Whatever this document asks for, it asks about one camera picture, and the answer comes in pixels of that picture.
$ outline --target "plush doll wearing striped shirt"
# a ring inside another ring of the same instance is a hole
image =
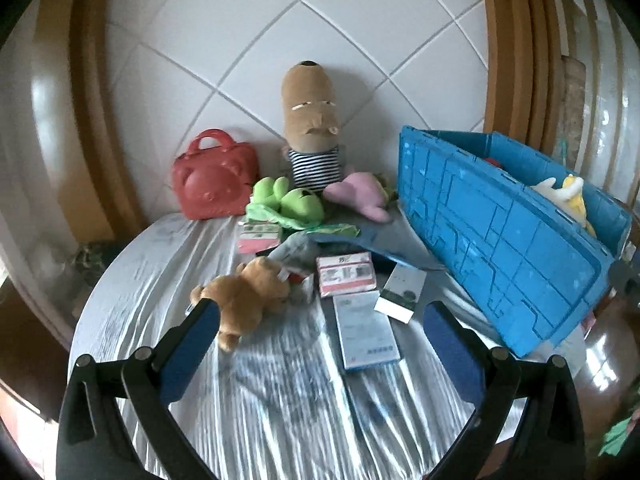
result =
[[[320,193],[342,179],[340,126],[335,115],[334,89],[316,62],[302,61],[282,81],[284,149],[296,187]]]

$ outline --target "doll's eye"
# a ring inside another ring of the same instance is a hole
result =
[[[299,105],[295,105],[291,110],[300,110],[300,108],[308,106],[311,103],[300,103]]]

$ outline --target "tall brown plush doll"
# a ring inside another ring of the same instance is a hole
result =
[[[313,61],[291,68],[282,81],[284,136],[296,187],[321,192],[341,180],[338,158],[340,126],[335,116],[334,88],[324,69]]]
[[[289,295],[288,272],[265,256],[240,264],[234,276],[219,276],[191,291],[191,304],[202,298],[215,301],[220,309],[217,341],[226,352],[238,346],[240,336],[253,332],[264,311],[279,314]]]

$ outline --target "plush toy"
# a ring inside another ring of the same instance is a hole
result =
[[[320,199],[308,189],[289,191],[286,177],[277,180],[265,177],[255,184],[246,214],[252,220],[275,221],[283,227],[298,230],[320,225],[324,208]]]
[[[577,221],[582,227],[595,236],[592,225],[587,221],[587,209],[582,198],[582,186],[584,180],[579,176],[569,175],[563,182],[560,189],[554,189],[556,178],[551,176],[531,189],[537,191],[543,197],[551,200],[562,211]]]
[[[374,222],[389,222],[385,210],[388,193],[371,173],[351,173],[342,182],[328,185],[322,192],[328,202],[349,207]]]
[[[219,276],[191,291],[191,304],[202,298],[215,301],[220,309],[218,345],[231,352],[241,336],[255,330],[264,311],[278,314],[289,295],[289,273],[282,265],[265,256],[240,264],[233,276]]]
[[[282,108],[289,143],[286,157],[296,187],[321,192],[338,182],[342,172],[334,89],[318,63],[302,61],[287,72],[282,81]]]

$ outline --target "green plush toy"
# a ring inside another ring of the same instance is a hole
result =
[[[288,189],[289,181],[284,176],[277,180],[269,176],[259,180],[246,208],[247,216],[255,220],[276,221],[297,230],[320,225],[324,219],[320,199],[308,189]]]

